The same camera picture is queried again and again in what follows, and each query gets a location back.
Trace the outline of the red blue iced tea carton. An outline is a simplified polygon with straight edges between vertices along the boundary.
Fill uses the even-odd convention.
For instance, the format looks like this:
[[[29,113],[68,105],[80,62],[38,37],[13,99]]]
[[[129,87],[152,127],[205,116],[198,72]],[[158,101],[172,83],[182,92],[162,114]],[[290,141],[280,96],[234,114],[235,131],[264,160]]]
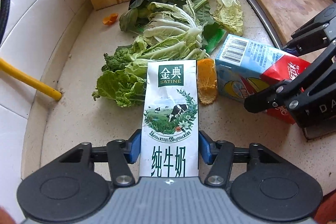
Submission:
[[[282,80],[293,80],[310,62],[269,44],[229,34],[215,59],[218,92],[241,103]]]

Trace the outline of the green white milk carton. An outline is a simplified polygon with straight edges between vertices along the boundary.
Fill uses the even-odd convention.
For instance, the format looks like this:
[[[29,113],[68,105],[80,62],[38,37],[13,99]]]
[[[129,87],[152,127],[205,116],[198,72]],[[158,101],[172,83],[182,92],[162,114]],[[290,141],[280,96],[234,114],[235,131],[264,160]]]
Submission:
[[[197,176],[196,60],[149,62],[146,80],[139,175]]]

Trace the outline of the large orange peel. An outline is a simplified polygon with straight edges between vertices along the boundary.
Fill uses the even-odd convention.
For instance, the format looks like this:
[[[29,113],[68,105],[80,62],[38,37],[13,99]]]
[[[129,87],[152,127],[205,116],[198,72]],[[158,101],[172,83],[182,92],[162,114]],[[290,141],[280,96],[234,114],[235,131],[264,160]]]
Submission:
[[[218,95],[217,73],[213,59],[197,61],[198,99],[204,105],[214,103]]]

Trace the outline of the pale yellow cabbage leaf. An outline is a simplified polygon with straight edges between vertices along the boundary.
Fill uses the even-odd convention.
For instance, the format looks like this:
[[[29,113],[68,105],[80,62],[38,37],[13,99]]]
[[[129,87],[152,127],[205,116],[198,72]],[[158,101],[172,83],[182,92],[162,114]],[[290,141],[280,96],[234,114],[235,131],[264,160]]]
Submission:
[[[213,11],[215,22],[229,33],[242,36],[244,31],[244,15],[239,0],[215,0]]]

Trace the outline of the green plastic wrapper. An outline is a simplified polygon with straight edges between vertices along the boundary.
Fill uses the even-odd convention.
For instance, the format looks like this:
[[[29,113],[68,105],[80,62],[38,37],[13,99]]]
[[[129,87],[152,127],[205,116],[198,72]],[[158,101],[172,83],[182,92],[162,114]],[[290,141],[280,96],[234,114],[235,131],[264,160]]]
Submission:
[[[209,34],[205,35],[205,40],[207,42],[207,45],[205,46],[205,50],[207,54],[211,54],[216,47],[219,45],[220,42],[222,42],[227,35],[226,30],[222,28],[217,28],[213,31],[210,31]]]

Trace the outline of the green napa cabbage leaves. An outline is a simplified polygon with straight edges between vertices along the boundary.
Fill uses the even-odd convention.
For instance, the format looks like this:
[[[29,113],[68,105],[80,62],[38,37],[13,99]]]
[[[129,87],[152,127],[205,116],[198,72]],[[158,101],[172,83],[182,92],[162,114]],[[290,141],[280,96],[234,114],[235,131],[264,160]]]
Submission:
[[[104,54],[102,75],[92,93],[94,100],[110,99],[120,107],[142,104],[145,100],[147,66],[151,61],[201,60],[204,28],[197,18],[199,4],[187,0],[182,7],[151,2],[145,9],[148,24],[131,45]]]

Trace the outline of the small orange peel piece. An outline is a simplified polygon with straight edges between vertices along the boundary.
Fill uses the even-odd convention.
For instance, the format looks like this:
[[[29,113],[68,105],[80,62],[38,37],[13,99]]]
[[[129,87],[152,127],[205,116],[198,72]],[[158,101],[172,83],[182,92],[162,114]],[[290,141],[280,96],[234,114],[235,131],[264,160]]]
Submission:
[[[102,20],[102,23],[106,26],[111,26],[115,24],[118,20],[118,13],[110,14]]]

